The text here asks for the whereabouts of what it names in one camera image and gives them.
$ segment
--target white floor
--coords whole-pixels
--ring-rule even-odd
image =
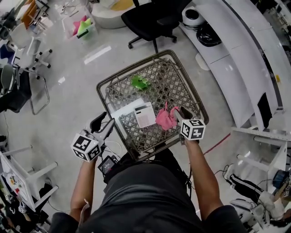
[[[127,43],[136,35],[126,27],[115,30],[99,29],[98,36],[88,45],[81,45],[79,41],[68,41],[65,39],[60,16],[57,12],[52,12],[51,15],[54,15],[51,19],[53,25],[42,35],[46,41],[44,47],[53,49],[49,57],[51,68],[39,70],[47,80],[50,104],[37,116],[31,114],[29,103],[21,109],[20,113],[7,111],[5,115],[9,126],[10,149],[33,145],[31,152],[15,155],[16,160],[24,167],[33,167],[36,170],[53,161],[58,163],[58,167],[50,173],[50,178],[59,189],[50,198],[50,203],[56,209],[68,213],[81,164],[71,151],[70,144],[74,135],[80,132],[88,119],[104,111],[96,92],[97,83],[118,70],[152,55],[154,47],[150,42],[139,41],[134,44],[132,50],[129,50]],[[161,37],[157,40],[158,48],[159,51],[171,49],[177,54],[208,112],[210,121],[206,127],[205,137],[200,142],[205,152],[231,132],[234,122],[212,73],[198,66],[195,60],[196,48],[179,28],[174,30],[174,35],[178,37],[176,44],[173,44],[169,38]],[[84,63],[88,57],[104,51],[105,48],[107,52],[88,64]],[[31,88],[36,107],[41,106],[45,101],[41,82],[33,80]],[[6,135],[6,130],[4,114],[1,113],[0,134]],[[122,144],[115,131],[110,135],[109,140]],[[118,147],[112,145],[112,150],[117,151]],[[186,148],[176,144],[171,147],[171,150],[181,167],[189,174]],[[266,155],[271,154],[268,146],[259,146],[253,141],[252,136],[232,132],[222,144],[206,154],[206,158],[212,170],[216,172],[223,169],[226,164],[237,164],[237,154],[245,155],[249,151],[251,151],[250,156],[258,160],[261,160],[263,155],[264,159],[268,160]],[[236,166],[236,173],[254,183],[266,179],[265,173],[244,163]],[[236,191],[230,189],[229,184],[222,178],[221,172],[216,177],[224,204],[240,197]],[[102,174],[96,169],[93,210],[99,207],[104,196],[104,188]],[[192,201],[199,210],[195,191],[192,192]],[[44,210],[50,217],[55,213],[48,204],[45,205]]]

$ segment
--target electronic device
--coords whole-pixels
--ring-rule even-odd
[[[135,117],[140,128],[156,123],[156,116],[151,102],[144,103],[134,108]]]
[[[106,175],[109,171],[111,171],[112,167],[117,164],[117,159],[116,157],[113,156],[107,156],[103,162],[98,166],[98,169],[104,174]]]

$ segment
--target pink object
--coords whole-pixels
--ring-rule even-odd
[[[76,35],[78,33],[78,29],[80,27],[80,24],[81,24],[81,21],[86,21],[87,20],[87,16],[85,15],[80,21],[76,21],[74,22],[74,26],[75,26],[75,29],[74,29],[74,32],[73,32],[73,35]]]
[[[173,107],[170,114],[167,108],[168,102],[166,102],[165,108],[161,109],[156,117],[156,123],[162,126],[163,130],[169,130],[177,125],[177,121],[174,118],[174,110],[179,110],[179,107]]]

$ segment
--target green cloth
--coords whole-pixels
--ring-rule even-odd
[[[87,19],[86,21],[81,21],[80,23],[80,27],[78,29],[78,35],[81,34],[82,32],[84,32],[87,27],[89,27],[91,25],[91,19]]]

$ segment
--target white marker cube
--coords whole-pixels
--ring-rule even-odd
[[[183,120],[181,125],[181,135],[191,140],[203,139],[205,132],[205,124],[203,120]]]
[[[71,148],[77,157],[91,162],[100,154],[101,145],[100,142],[77,133],[71,144]]]

